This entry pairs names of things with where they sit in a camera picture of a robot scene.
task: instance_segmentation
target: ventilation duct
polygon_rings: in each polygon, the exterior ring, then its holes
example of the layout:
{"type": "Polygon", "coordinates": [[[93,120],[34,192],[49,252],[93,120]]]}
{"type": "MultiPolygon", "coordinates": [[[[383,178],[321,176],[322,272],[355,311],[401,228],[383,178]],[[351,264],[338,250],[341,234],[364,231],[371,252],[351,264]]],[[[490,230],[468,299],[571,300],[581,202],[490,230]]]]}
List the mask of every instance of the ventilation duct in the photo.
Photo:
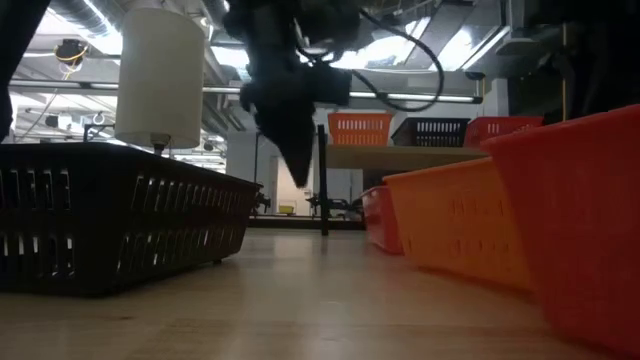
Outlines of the ventilation duct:
{"type": "Polygon", "coordinates": [[[102,53],[122,53],[119,29],[125,12],[114,0],[51,0],[49,11],[102,53]]]}

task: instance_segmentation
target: plastic basket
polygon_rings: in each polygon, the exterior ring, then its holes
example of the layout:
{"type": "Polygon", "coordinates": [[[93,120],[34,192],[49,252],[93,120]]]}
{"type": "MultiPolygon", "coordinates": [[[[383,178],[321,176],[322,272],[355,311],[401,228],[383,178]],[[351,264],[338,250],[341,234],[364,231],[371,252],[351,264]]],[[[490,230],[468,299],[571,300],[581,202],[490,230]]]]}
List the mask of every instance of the plastic basket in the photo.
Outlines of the plastic basket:
{"type": "Polygon", "coordinates": [[[533,129],[543,121],[542,116],[479,117],[467,126],[464,146],[478,148],[484,140],[533,129]]]}
{"type": "Polygon", "coordinates": [[[0,290],[101,294],[240,250],[259,186],[109,144],[0,146],[0,290]]]}
{"type": "Polygon", "coordinates": [[[414,264],[529,290],[509,202],[490,158],[386,177],[414,264]]]}
{"type": "Polygon", "coordinates": [[[483,143],[512,200],[545,314],[640,355],[640,106],[483,143]]]}
{"type": "Polygon", "coordinates": [[[462,147],[469,119],[408,118],[391,136],[396,146],[462,147]]]}
{"type": "Polygon", "coordinates": [[[334,145],[387,146],[391,114],[329,114],[334,145]]]}
{"type": "Polygon", "coordinates": [[[398,224],[387,186],[378,186],[362,194],[369,241],[388,254],[402,254],[398,224]]]}

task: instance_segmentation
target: black basket on shelf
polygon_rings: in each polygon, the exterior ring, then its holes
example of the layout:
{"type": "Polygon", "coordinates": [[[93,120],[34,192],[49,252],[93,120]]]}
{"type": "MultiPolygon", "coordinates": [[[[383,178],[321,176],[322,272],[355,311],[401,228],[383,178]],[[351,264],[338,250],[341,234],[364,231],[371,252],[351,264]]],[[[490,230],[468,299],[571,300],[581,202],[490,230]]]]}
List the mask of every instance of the black basket on shelf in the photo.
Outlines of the black basket on shelf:
{"type": "Polygon", "coordinates": [[[391,139],[396,146],[462,147],[469,120],[408,118],[391,139]]]}
{"type": "Polygon", "coordinates": [[[109,144],[0,146],[0,290],[93,295],[237,253],[259,185],[109,144]]]}

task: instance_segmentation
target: table surface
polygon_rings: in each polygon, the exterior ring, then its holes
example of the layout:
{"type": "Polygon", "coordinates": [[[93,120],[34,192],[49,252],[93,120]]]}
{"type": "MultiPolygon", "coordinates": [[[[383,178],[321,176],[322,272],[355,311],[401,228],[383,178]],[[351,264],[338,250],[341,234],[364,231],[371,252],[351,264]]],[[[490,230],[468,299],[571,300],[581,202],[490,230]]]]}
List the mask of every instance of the table surface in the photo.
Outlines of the table surface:
{"type": "Polygon", "coordinates": [[[327,168],[408,171],[486,156],[469,148],[327,145],[327,168]]]}
{"type": "Polygon", "coordinates": [[[222,265],[103,299],[2,294],[0,359],[608,358],[530,301],[331,234],[250,229],[222,265]]]}

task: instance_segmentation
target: black cable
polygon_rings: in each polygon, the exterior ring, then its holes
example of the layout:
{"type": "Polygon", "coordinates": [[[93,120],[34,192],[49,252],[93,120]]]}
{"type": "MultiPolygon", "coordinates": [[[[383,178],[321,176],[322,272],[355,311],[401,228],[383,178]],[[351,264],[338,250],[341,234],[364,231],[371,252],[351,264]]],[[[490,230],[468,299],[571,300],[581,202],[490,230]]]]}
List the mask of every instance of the black cable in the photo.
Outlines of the black cable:
{"type": "Polygon", "coordinates": [[[440,98],[440,95],[442,95],[442,92],[444,90],[444,69],[442,68],[442,64],[440,64],[440,60],[438,60],[438,57],[436,56],[436,54],[422,41],[392,26],[388,26],[382,23],[381,21],[379,21],[378,19],[374,18],[369,13],[367,13],[364,9],[360,9],[360,15],[362,15],[365,19],[369,20],[372,24],[376,25],[377,27],[387,30],[388,32],[394,35],[400,36],[408,41],[411,41],[412,43],[416,44],[416,46],[419,47],[422,51],[424,51],[427,55],[429,55],[429,57],[433,61],[433,64],[436,66],[436,70],[438,70],[438,88],[436,90],[435,96],[433,97],[433,100],[431,100],[428,104],[418,106],[415,108],[409,108],[409,107],[404,107],[402,105],[397,105],[390,102],[388,99],[387,93],[378,90],[378,88],[376,88],[375,85],[373,85],[373,83],[369,81],[369,79],[367,79],[364,75],[362,75],[357,70],[352,70],[353,75],[356,78],[358,78],[360,81],[362,81],[365,84],[365,86],[368,87],[369,90],[371,90],[371,92],[373,92],[376,95],[376,98],[378,98],[378,100],[380,100],[383,104],[389,106],[390,108],[396,109],[398,111],[404,111],[404,112],[418,112],[418,111],[427,110],[428,108],[432,107],[438,101],[438,98],[440,98]]]}

